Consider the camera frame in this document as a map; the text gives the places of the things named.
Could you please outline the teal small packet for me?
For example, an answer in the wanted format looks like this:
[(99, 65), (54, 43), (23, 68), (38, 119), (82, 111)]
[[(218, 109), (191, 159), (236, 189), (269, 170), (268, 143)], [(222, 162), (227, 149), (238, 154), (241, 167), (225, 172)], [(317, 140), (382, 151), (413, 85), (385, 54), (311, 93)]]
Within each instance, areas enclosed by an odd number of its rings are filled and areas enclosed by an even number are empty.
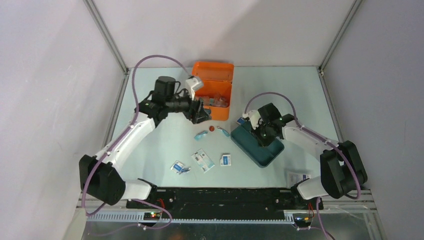
[(228, 131), (226, 131), (224, 128), (217, 126), (216, 127), (218, 130), (220, 130), (226, 137), (230, 137), (230, 133)]

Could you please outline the orange medicine box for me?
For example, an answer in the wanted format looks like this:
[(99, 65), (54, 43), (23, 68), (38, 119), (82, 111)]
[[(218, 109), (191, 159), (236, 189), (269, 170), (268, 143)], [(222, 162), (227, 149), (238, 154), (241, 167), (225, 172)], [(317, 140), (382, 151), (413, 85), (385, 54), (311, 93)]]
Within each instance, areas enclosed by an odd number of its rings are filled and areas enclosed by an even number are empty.
[(195, 92), (196, 97), (221, 95), (226, 98), (228, 107), (206, 106), (214, 121), (227, 121), (230, 115), (233, 77), (235, 66), (232, 63), (197, 61), (192, 68), (192, 75), (200, 77), (204, 87)]

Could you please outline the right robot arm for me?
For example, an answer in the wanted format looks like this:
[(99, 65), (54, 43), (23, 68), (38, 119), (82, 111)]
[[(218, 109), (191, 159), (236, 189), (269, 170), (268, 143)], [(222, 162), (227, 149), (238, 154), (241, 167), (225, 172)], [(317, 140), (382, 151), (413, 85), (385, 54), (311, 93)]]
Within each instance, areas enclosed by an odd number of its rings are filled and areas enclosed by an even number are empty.
[(243, 114), (251, 124), (251, 134), (259, 146), (267, 147), (277, 139), (286, 140), (314, 157), (320, 175), (292, 186), (291, 204), (304, 209), (311, 199), (331, 196), (339, 199), (350, 191), (360, 190), (368, 175), (357, 146), (346, 140), (339, 142), (307, 128), (292, 114), (281, 115), (273, 103)]

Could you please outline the clear bag of swabs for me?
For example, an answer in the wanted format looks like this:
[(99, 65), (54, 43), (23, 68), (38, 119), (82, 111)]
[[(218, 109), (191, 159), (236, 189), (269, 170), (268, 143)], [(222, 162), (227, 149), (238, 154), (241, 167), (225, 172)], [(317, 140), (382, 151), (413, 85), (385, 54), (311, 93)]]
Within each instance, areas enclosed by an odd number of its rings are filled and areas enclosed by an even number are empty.
[(220, 107), (220, 108), (226, 108), (229, 106), (228, 100), (219, 94), (215, 95), (214, 97), (200, 96), (199, 99), (203, 101), (203, 104), (205, 106)]

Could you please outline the teal divided tray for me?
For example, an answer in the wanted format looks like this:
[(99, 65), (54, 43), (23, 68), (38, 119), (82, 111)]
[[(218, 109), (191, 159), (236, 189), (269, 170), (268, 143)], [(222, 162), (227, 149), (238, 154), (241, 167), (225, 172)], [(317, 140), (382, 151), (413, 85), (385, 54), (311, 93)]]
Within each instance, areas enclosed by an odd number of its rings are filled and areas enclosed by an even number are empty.
[(260, 146), (251, 134), (251, 124), (245, 122), (230, 133), (231, 140), (259, 167), (267, 167), (285, 149), (284, 144), (275, 139), (268, 146)]

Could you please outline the teal wrapper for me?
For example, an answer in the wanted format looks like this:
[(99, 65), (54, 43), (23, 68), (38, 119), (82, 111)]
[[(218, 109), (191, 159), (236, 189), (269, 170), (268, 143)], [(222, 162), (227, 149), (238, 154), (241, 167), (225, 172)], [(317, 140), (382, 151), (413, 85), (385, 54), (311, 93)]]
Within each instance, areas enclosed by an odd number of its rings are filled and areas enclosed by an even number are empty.
[(208, 133), (209, 133), (209, 132), (208, 132), (207, 130), (203, 130), (203, 131), (201, 131), (201, 132), (197, 133), (197, 134), (194, 136), (194, 139), (195, 139), (196, 141), (199, 141), (201, 138), (203, 138), (204, 136), (206, 136)]

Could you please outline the blue white alcohol pad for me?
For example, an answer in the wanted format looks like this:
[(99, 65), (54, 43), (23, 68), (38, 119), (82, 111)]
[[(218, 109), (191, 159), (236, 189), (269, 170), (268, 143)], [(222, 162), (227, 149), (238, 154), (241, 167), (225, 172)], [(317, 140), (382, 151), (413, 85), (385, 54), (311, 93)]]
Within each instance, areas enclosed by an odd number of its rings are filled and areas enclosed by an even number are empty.
[(221, 156), (221, 159), (220, 159), (220, 165), (221, 166), (231, 166), (232, 165), (231, 155), (230, 154), (223, 154)]

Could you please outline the small blue white sachet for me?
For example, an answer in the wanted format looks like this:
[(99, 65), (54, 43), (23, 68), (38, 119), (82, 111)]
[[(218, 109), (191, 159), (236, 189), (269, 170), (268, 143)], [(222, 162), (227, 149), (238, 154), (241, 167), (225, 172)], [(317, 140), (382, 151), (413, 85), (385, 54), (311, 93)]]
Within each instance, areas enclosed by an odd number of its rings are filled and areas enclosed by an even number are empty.
[(240, 117), (240, 118), (238, 118), (237, 120), (236, 120), (236, 123), (237, 124), (239, 124), (239, 125), (242, 125), (242, 124), (244, 124), (246, 122), (246, 120), (243, 118), (243, 117)]

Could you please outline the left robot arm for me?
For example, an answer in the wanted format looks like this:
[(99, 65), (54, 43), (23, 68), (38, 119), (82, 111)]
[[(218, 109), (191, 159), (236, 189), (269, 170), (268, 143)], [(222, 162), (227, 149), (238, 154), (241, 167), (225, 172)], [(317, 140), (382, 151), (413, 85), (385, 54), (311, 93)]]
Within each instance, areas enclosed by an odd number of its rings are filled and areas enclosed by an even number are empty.
[(186, 87), (175, 91), (178, 82), (169, 76), (160, 76), (154, 89), (147, 97), (137, 102), (133, 119), (122, 133), (108, 143), (94, 156), (84, 155), (79, 161), (81, 190), (107, 205), (115, 205), (120, 200), (138, 201), (145, 208), (153, 208), (158, 202), (158, 194), (152, 191), (153, 185), (145, 180), (125, 180), (121, 177), (125, 162), (139, 143), (171, 113), (182, 113), (192, 124), (211, 119), (201, 100), (195, 99), (195, 92), (204, 83), (198, 76), (190, 76)]

